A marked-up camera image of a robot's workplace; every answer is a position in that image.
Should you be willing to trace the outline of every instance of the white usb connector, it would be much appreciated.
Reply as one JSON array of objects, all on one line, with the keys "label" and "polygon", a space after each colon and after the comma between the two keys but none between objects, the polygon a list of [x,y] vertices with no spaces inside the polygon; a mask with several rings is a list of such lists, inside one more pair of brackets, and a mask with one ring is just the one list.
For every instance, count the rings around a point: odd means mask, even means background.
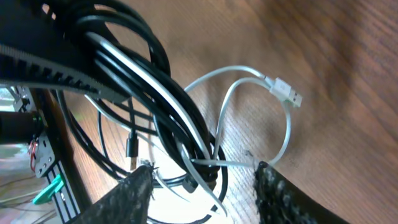
[{"label": "white usb connector", "polygon": [[288,100],[294,107],[300,107],[303,97],[298,94],[289,84],[280,78],[276,78],[269,90],[280,101]]}]

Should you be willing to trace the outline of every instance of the wooden table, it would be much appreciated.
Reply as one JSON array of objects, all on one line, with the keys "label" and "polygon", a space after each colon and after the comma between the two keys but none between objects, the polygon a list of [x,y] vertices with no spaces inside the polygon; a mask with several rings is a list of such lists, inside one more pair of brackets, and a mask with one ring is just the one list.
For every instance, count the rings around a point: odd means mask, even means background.
[{"label": "wooden table", "polygon": [[[125,0],[166,49],[172,77],[187,86],[227,65],[281,77],[304,97],[293,110],[283,175],[351,223],[398,219],[398,2],[391,0]],[[128,47],[142,40],[111,27]],[[214,133],[224,94],[246,74],[214,78],[190,95]],[[96,111],[83,98],[69,106],[99,147]],[[105,121],[111,158],[124,160],[127,131]],[[239,87],[229,106],[223,148],[273,158],[285,133],[282,108],[261,87]],[[75,161],[93,201],[116,183],[74,139]],[[230,169],[225,205],[236,223],[256,222],[252,171]]]}]

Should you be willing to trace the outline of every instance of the black cable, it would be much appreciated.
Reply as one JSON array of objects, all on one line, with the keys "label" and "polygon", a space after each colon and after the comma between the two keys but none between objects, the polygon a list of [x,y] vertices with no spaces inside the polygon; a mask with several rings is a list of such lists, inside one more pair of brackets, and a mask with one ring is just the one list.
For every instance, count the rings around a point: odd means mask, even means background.
[{"label": "black cable", "polygon": [[[211,140],[211,143],[214,145],[214,143],[215,143],[215,138],[214,138],[214,136],[210,135],[210,140]],[[226,160],[224,151],[222,150],[221,147],[220,147],[220,150],[218,151],[218,157],[219,157],[220,160]],[[220,202],[223,202],[223,200],[225,199],[225,196],[226,196],[227,189],[228,189],[228,169],[227,169],[227,167],[222,167],[222,168],[221,168],[221,175],[222,175],[222,177],[221,177],[222,183],[221,183],[221,191],[220,191],[220,195],[218,196],[218,200],[220,200]],[[214,206],[211,208],[211,211],[213,211],[213,212],[217,211],[217,206],[214,205]],[[194,222],[187,223],[187,224],[200,224],[200,223],[205,223],[205,222],[207,222],[210,218],[211,218],[211,215],[206,215],[206,216],[203,217],[202,219],[199,219],[199,220],[196,220],[196,221],[194,221]],[[172,223],[162,222],[162,221],[156,220],[156,219],[151,218],[151,217],[148,217],[148,220],[149,220],[150,222],[152,222],[152,223],[172,224]]]},{"label": "black cable", "polygon": [[[97,119],[97,129],[98,129],[98,136],[99,136],[99,141],[101,143],[102,152],[103,152],[105,158],[109,159],[108,152],[106,151],[104,134],[102,132],[101,112],[98,111],[97,117],[98,117],[98,119]],[[116,171],[114,169],[112,169],[112,171],[113,171],[113,174],[116,176],[117,175]]]},{"label": "black cable", "polygon": [[157,132],[154,130],[151,130],[149,128],[145,128],[142,126],[138,126],[135,123],[132,123],[124,118],[122,118],[120,115],[118,115],[117,113],[115,113],[110,107],[108,107],[102,100],[94,100],[97,104],[98,107],[101,108],[101,110],[104,112],[104,115],[109,116],[113,119],[115,119],[116,121],[119,121],[120,123],[126,125],[129,128],[132,128],[136,131],[141,131],[144,133],[148,133],[151,135],[157,135]]},{"label": "black cable", "polygon": [[129,105],[129,117],[130,117],[130,123],[131,124],[135,124],[136,123],[136,119],[134,117],[134,107],[132,105],[132,98],[130,98],[130,100],[127,100],[127,103]]},{"label": "black cable", "polygon": [[[111,162],[109,159],[105,158],[93,145],[91,140],[88,138],[86,133],[82,130],[81,126],[77,123],[75,117],[71,114],[71,112],[67,109],[67,104],[65,101],[65,96],[62,91],[57,90],[57,101],[60,105],[63,117],[65,119],[66,124],[68,125],[73,137],[77,140],[79,145],[83,148],[83,150],[92,158],[94,162],[108,175],[112,178],[119,180],[120,176],[114,175],[112,169],[116,172],[119,172],[122,175],[128,175],[128,172]],[[170,187],[175,187],[182,185],[186,175],[181,175],[180,177],[174,177],[171,179],[164,179]],[[158,183],[158,181],[154,180],[154,188],[162,188],[162,186]]]},{"label": "black cable", "polygon": [[24,178],[17,179],[17,180],[12,180],[10,182],[7,182],[5,184],[0,185],[0,187],[5,187],[7,185],[14,184],[14,183],[17,183],[17,182],[20,182],[20,181],[24,181],[24,180],[29,180],[29,179],[32,179],[34,177],[36,177],[36,175],[30,176],[30,177],[24,177]]},{"label": "black cable", "polygon": [[[96,10],[93,8],[94,4],[108,6],[114,9],[114,11]],[[187,170],[185,164],[182,162],[181,155],[178,153],[175,138],[178,138],[184,144],[192,158],[204,159],[205,157],[200,149],[201,146],[196,142],[187,124],[185,124],[184,119],[175,111],[170,103],[165,100],[164,96],[155,91],[151,85],[130,70],[120,59],[93,41],[93,39],[90,39],[86,34],[87,32],[96,32],[93,28],[95,24],[110,22],[131,29],[147,41],[150,61],[132,50],[123,47],[115,39],[108,39],[131,60],[156,78],[161,85],[178,99],[189,117],[191,117],[208,152],[211,154],[210,134],[203,116],[192,99],[171,79],[170,64],[163,46],[137,12],[120,2],[107,0],[70,1],[65,9],[60,10],[60,12],[57,12],[57,9],[54,9],[54,11],[57,15],[57,28],[62,30],[65,37],[79,46],[81,51],[84,52],[88,58],[92,58],[95,61],[95,64],[101,65],[100,68],[104,72],[117,79],[115,83],[118,84],[125,93],[135,97],[154,115],[153,119],[156,126],[156,133],[159,135],[165,150],[182,169]],[[127,127],[136,128],[137,130],[141,128],[144,132],[152,132],[152,134],[155,134],[153,130],[136,126],[134,123],[123,119],[101,100],[96,100],[96,103],[107,117],[113,118]],[[125,170],[121,170],[120,167],[113,164],[108,158],[98,152],[75,119],[70,116],[71,114],[67,110],[65,100],[62,110],[65,119],[70,119],[69,127],[73,129],[73,135],[90,157],[107,173],[112,174],[111,169],[113,169],[125,175]],[[197,164],[194,164],[194,166],[207,182],[215,180],[217,178],[217,171],[220,169],[220,167],[199,166]]]},{"label": "black cable", "polygon": [[152,116],[148,115],[148,114],[144,114],[144,113],[142,113],[140,111],[136,111],[136,110],[131,111],[128,106],[126,106],[126,105],[124,105],[122,103],[114,102],[113,104],[115,106],[117,106],[118,108],[124,110],[125,112],[133,113],[135,116],[138,116],[138,117],[140,117],[142,119],[146,119],[148,121],[153,121],[154,120],[154,118]]}]

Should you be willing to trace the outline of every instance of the green clip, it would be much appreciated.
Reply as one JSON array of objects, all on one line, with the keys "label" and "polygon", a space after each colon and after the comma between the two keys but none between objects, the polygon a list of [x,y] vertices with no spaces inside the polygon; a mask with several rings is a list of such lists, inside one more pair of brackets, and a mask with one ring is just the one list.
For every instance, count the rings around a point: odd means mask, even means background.
[{"label": "green clip", "polygon": [[55,193],[59,192],[63,187],[63,178],[60,174],[53,179],[50,185],[44,188],[34,199],[34,205],[40,205],[51,201]]}]

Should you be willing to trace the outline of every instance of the usb connector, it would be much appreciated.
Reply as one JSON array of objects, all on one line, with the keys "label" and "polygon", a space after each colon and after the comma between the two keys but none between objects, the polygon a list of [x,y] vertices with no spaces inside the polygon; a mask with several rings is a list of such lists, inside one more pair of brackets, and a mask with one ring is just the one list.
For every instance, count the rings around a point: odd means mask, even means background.
[{"label": "usb connector", "polygon": [[137,169],[138,138],[137,133],[129,133],[126,144],[126,157],[129,158],[129,170]]},{"label": "usb connector", "polygon": [[276,78],[271,89],[271,94],[276,96],[280,101],[289,101],[294,107],[300,107],[303,97],[298,94],[289,84],[280,78]]}]

